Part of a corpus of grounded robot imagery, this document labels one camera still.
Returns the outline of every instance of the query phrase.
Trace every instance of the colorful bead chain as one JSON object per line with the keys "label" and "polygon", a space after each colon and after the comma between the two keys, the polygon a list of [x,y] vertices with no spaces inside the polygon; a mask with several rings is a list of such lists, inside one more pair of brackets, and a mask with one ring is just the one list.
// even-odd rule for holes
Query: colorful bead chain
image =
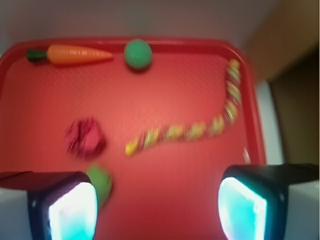
{"label": "colorful bead chain", "polygon": [[195,141],[203,137],[218,136],[224,132],[226,126],[233,125],[238,116],[238,107],[241,104],[241,75],[240,63],[231,59],[226,76],[226,100],[224,110],[214,117],[210,123],[197,122],[190,127],[171,125],[166,128],[153,128],[125,145],[125,154],[133,154],[148,149],[160,142]]}

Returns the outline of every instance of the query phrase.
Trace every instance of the white wall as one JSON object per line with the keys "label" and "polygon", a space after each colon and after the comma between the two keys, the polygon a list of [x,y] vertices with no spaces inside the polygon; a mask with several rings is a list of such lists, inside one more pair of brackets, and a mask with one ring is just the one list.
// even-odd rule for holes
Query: white wall
{"label": "white wall", "polygon": [[0,54],[28,40],[181,37],[241,47],[279,0],[0,0]]}

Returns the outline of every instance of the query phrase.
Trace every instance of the toy carrot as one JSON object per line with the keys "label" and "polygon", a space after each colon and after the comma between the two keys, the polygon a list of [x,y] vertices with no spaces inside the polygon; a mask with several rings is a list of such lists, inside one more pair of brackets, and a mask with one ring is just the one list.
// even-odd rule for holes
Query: toy carrot
{"label": "toy carrot", "polygon": [[55,65],[73,65],[109,60],[113,55],[108,51],[90,47],[53,44],[47,51],[28,49],[26,57],[30,62],[48,59]]}

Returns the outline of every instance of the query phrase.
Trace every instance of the green object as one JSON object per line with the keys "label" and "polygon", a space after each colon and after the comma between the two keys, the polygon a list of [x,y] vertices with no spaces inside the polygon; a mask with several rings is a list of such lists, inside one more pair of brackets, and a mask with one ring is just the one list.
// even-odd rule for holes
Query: green object
{"label": "green object", "polygon": [[86,171],[86,174],[89,176],[90,181],[96,190],[98,208],[101,209],[109,197],[112,187],[112,178],[106,170],[99,167],[97,164],[92,164]]}
{"label": "green object", "polygon": [[34,50],[34,49],[28,49],[26,51],[26,58],[30,62],[38,62],[40,60],[47,58],[47,51],[41,51],[41,50]]}
{"label": "green object", "polygon": [[126,63],[135,70],[143,70],[152,60],[152,50],[148,43],[141,39],[128,42],[124,49]]}

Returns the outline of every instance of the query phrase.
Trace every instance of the pink crumpled object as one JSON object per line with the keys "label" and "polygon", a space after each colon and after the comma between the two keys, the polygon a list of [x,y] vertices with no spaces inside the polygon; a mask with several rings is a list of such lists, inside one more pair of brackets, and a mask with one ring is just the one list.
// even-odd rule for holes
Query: pink crumpled object
{"label": "pink crumpled object", "polygon": [[67,152],[83,158],[97,157],[106,143],[99,123],[93,118],[73,122],[65,136]]}

